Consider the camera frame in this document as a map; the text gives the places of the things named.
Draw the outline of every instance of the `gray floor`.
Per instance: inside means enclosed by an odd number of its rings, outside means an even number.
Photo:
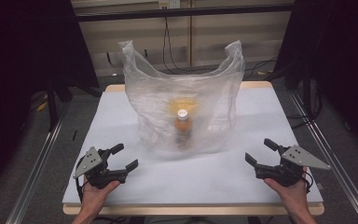
[[[263,67],[263,70],[270,69],[271,67],[268,66]],[[263,76],[252,75],[249,80],[261,78]],[[109,84],[122,81],[122,76],[101,77],[99,80],[101,90],[103,90]],[[286,115],[298,114],[289,92],[283,85],[283,80],[277,79],[272,83]],[[59,111],[63,111],[65,108],[67,111],[62,120],[60,133],[48,155],[43,173],[36,183],[33,197],[29,201],[22,223],[70,223],[73,220],[73,217],[65,215],[62,211],[62,196],[72,167],[76,162],[77,154],[96,112],[99,99],[81,90],[72,89],[72,92],[74,99],[71,103],[67,103],[67,105],[58,103]],[[358,135],[355,132],[347,131],[344,126],[345,119],[329,104],[327,99],[324,98],[323,103],[323,110],[316,122],[358,188]],[[300,119],[289,119],[289,121],[292,125],[301,122]],[[0,176],[0,223],[7,221],[11,209],[21,195],[22,187],[32,172],[40,148],[45,144],[48,126],[48,110],[46,108],[39,112],[34,109],[30,111],[22,131],[22,141],[18,150]],[[297,142],[303,148],[320,158],[324,157],[306,125],[294,129],[294,133]],[[321,193],[324,197],[325,212],[317,217],[317,220],[320,223],[358,223],[358,214],[334,174],[318,170],[312,170],[312,172],[316,182],[324,184]],[[268,217],[261,217],[261,219],[264,223]],[[275,217],[270,221],[270,223],[288,222],[287,217]]]

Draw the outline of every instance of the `wall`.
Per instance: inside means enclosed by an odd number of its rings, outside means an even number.
[[[293,0],[182,0],[184,7],[234,7],[293,3]],[[76,14],[158,9],[152,0],[72,0]],[[219,64],[226,55],[223,48],[240,40],[246,62],[269,60],[277,56],[290,12],[248,13],[168,18],[172,57],[179,67]],[[139,19],[124,21],[81,22],[97,76],[121,74],[121,54],[117,42],[133,40],[138,52],[157,69],[165,69],[162,59],[165,20]],[[173,67],[168,37],[165,63]],[[109,52],[111,62],[107,61]]]

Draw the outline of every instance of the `table surface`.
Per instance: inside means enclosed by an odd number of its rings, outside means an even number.
[[[114,190],[101,215],[286,215],[277,193],[244,160],[245,152],[259,163],[279,164],[279,155],[263,145],[270,138],[283,146],[296,139],[269,82],[242,82],[237,97],[237,120],[226,150],[215,153],[174,153],[161,157],[143,148],[137,134],[137,115],[124,93],[124,85],[106,88],[94,121],[79,153],[90,147],[109,148],[123,142],[125,148],[109,158],[109,169],[139,159],[127,183]],[[308,194],[310,212],[324,212],[323,199],[315,185]],[[80,210],[75,180],[70,178],[62,199],[63,211],[75,215]]]

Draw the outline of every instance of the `transparent plastic bag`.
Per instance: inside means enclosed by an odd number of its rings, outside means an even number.
[[[220,150],[234,128],[236,97],[244,73],[241,42],[225,47],[227,58],[201,75],[166,75],[140,54],[132,41],[120,42],[125,89],[138,113],[139,136],[162,150]],[[186,111],[185,123],[178,117]]]

